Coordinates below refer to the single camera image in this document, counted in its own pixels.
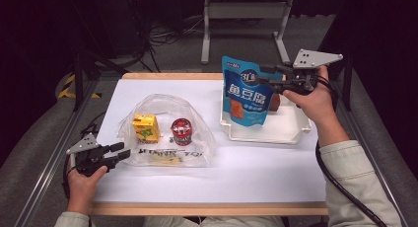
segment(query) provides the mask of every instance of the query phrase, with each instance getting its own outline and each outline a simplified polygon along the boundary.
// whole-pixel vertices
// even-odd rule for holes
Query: white paper sheet
[[[231,141],[220,124],[222,81],[119,80],[98,135],[118,142],[119,122],[152,94],[183,98],[201,114],[218,142],[212,167],[133,167],[119,162],[100,181],[95,201],[268,203],[325,200],[314,156],[316,128],[295,145]]]

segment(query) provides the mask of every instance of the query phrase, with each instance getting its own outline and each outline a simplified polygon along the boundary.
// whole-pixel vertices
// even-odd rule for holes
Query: clear plastic bag
[[[132,125],[136,114],[153,114],[160,129],[160,141],[140,143]],[[192,126],[191,143],[177,145],[171,127],[178,118],[186,118]],[[123,162],[133,166],[207,167],[216,148],[212,132],[193,106],[178,97],[155,94],[139,103],[120,123],[117,138],[131,149]]]

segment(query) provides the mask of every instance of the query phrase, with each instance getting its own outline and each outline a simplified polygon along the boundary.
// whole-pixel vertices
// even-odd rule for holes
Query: blue snack bag
[[[228,56],[222,57],[222,70],[225,86],[223,111],[240,125],[263,125],[274,91],[270,86],[256,82],[255,76],[282,80],[283,75],[261,72],[258,64]]]

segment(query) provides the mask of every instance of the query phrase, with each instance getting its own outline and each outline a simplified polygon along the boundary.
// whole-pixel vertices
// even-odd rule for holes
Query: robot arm
[[[76,168],[80,174],[91,176],[101,166],[107,166],[107,171],[109,171],[114,169],[119,161],[128,158],[130,150],[105,158],[107,152],[115,152],[123,148],[123,142],[101,146],[95,136],[90,133],[68,149],[67,155],[70,156],[71,168]]]
[[[261,66],[260,70],[267,73],[280,72],[286,80],[270,80],[257,76],[256,81],[270,85],[275,93],[283,94],[285,90],[291,90],[301,95],[308,95],[314,90],[317,83],[330,88],[329,82],[316,74],[316,69],[343,58],[341,54],[331,54],[301,49],[292,65],[277,65],[274,67]]]

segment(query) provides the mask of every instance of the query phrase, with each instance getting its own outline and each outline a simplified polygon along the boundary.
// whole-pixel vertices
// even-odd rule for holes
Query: metal frame
[[[274,40],[279,50],[283,63],[289,63],[289,56],[283,43],[283,35],[286,29],[290,10],[293,0],[286,2],[270,2],[270,3],[210,3],[205,0],[204,6],[204,36],[202,46],[201,63],[209,63],[210,49],[210,19],[236,19],[236,18],[252,18],[252,19],[278,19],[280,21],[280,29],[273,32]]]

